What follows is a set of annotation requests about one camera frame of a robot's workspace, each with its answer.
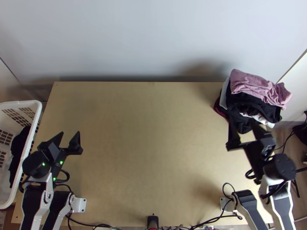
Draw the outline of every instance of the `white plastic basket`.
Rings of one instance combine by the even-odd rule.
[[[37,100],[0,103],[0,209],[10,206],[21,180],[22,162],[31,151],[42,116],[42,104]],[[10,188],[11,144],[25,126],[31,126],[12,188]]]

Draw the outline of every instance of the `cable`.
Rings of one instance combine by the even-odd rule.
[[[224,183],[223,186],[222,186],[223,194],[224,194],[225,197],[227,197],[228,199],[230,199],[230,200],[233,201],[233,199],[232,199],[231,197],[229,197],[229,196],[227,196],[227,195],[225,194],[224,187],[225,187],[227,184],[230,185],[230,186],[232,187],[232,189],[233,189],[234,192],[236,191],[236,190],[234,189],[234,187],[233,187],[230,183],[226,182],[226,183]]]
[[[274,190],[270,191],[270,192],[267,193],[267,194],[261,194],[261,195],[260,195],[260,198],[265,199],[265,198],[268,198],[268,197],[274,195],[275,193],[277,193],[277,192],[284,186],[284,184],[285,184],[286,182],[287,182],[287,181],[281,182]]]
[[[68,217],[67,217],[67,225],[68,225],[69,230],[71,230],[71,227],[70,227],[70,224],[69,224],[70,217],[71,217],[71,213],[69,213]]]
[[[304,121],[304,123],[303,123],[304,126],[303,126],[300,130],[297,130],[296,132],[292,131],[292,132],[289,134],[289,136],[287,137],[287,139],[285,140],[285,142],[284,142],[281,146],[279,146],[278,148],[275,148],[274,150],[278,150],[278,149],[281,149],[281,148],[282,148],[282,153],[284,153],[285,147],[286,147],[286,143],[287,143],[288,139],[289,139],[290,137],[292,137],[294,134],[296,134],[297,132],[300,132],[300,131],[304,130],[304,129],[307,127],[307,123],[306,123],[306,122],[307,122],[307,110],[304,111],[304,114],[306,115],[306,119],[305,119],[305,121]]]
[[[255,178],[256,178],[255,174],[250,176],[250,174],[251,174],[252,172],[253,172],[253,169],[248,170],[248,171],[245,173],[245,177],[246,177],[247,179],[255,179]]]
[[[222,210],[222,213],[221,213],[220,216],[214,217],[214,218],[212,218],[212,219],[210,219],[210,220],[207,220],[207,221],[205,221],[205,222],[202,222],[202,223],[200,223],[200,224],[191,226],[190,230],[194,230],[194,229],[196,229],[196,228],[198,228],[198,227],[200,227],[200,226],[202,226],[202,225],[208,224],[208,223],[217,222],[220,218],[225,218],[225,217],[237,217],[239,220],[242,220],[243,218],[242,218],[241,216],[239,216],[237,213],[235,213],[234,215],[226,215],[226,216],[223,216],[224,210],[225,210],[226,206],[227,206],[231,201],[232,201],[232,200],[229,200],[229,201],[226,202],[226,204],[224,205],[223,210]]]
[[[60,183],[65,183],[67,181],[69,181],[70,179],[70,174],[68,173],[68,171],[66,170],[63,170],[63,169],[60,169],[61,172],[63,172],[65,175],[66,175],[66,179],[65,180],[62,180],[62,179],[56,179],[55,182],[60,182]]]
[[[29,181],[29,178],[30,178],[30,176],[27,176],[26,179],[25,179],[23,182],[19,183],[18,189],[19,189],[19,191],[20,191],[21,193],[23,193],[23,192],[25,191],[24,188],[23,188],[22,186],[23,186],[24,183],[27,183],[27,182]]]
[[[67,217],[68,221],[71,220],[72,222],[75,222],[75,223],[77,223],[77,224],[79,224],[79,225],[88,226],[88,227],[94,227],[94,229],[97,228],[97,227],[104,227],[104,228],[112,228],[112,229],[116,229],[116,230],[121,230],[120,228],[115,228],[115,227],[112,227],[111,225],[104,224],[104,223],[101,223],[101,224],[98,224],[98,225],[87,224],[87,223],[81,223],[81,222],[79,222],[79,221],[76,221],[76,220],[72,219],[72,218],[71,218],[71,213],[68,214],[68,215],[66,215],[66,217]]]
[[[55,187],[58,187],[58,186],[66,186],[69,189],[70,192],[72,191],[68,184],[57,184],[56,183]]]

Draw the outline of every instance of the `metal bracket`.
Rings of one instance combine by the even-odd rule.
[[[224,206],[226,205],[226,203],[229,201],[230,199],[228,199],[227,197],[221,197],[220,198],[220,208],[221,208],[221,211],[223,211],[223,208]],[[232,202],[229,202],[228,205],[225,207],[225,210],[224,212],[238,212],[236,209],[235,209],[235,203],[232,201]]]
[[[85,212],[86,208],[86,199],[77,198],[75,195],[72,195],[70,198],[71,213],[82,213]]]

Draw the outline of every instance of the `pile of clothes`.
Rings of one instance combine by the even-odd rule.
[[[260,76],[234,69],[223,84],[214,110],[244,134],[251,131],[253,122],[273,128],[282,119],[280,112],[286,109],[291,96],[284,83],[275,85]]]

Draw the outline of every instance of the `tabletop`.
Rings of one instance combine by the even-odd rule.
[[[250,189],[265,222],[259,186],[245,178],[251,167],[243,150],[227,152],[228,123],[213,109],[222,83],[55,82],[35,139],[37,145],[63,131],[67,147],[80,131],[80,156],[63,169],[86,211],[86,223],[145,226],[148,215],[161,226],[195,225],[221,213],[222,185]],[[252,132],[242,141],[254,140]],[[22,194],[12,218],[20,223]],[[218,225],[246,224],[235,217]]]

